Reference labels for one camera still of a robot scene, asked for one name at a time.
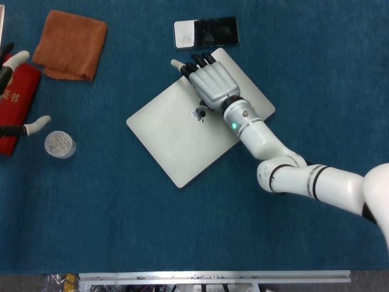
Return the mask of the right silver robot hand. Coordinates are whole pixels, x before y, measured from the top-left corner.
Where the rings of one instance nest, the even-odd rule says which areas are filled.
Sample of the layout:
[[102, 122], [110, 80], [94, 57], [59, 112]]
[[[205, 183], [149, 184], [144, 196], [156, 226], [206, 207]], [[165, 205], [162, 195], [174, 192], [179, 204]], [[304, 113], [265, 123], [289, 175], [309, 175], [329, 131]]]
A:
[[223, 113], [233, 102], [242, 99], [235, 79], [211, 54], [193, 54], [191, 57], [192, 63], [172, 59], [171, 65], [192, 84], [207, 108]]

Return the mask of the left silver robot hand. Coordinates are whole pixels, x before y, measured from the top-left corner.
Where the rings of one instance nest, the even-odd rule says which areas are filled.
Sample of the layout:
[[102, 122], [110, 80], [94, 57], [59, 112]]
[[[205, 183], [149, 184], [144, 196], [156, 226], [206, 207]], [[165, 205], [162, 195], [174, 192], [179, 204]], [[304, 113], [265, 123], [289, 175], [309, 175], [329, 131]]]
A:
[[26, 63], [30, 54], [11, 55], [13, 43], [1, 48], [1, 136], [30, 136], [51, 121], [48, 115], [24, 123], [38, 88], [41, 73]]

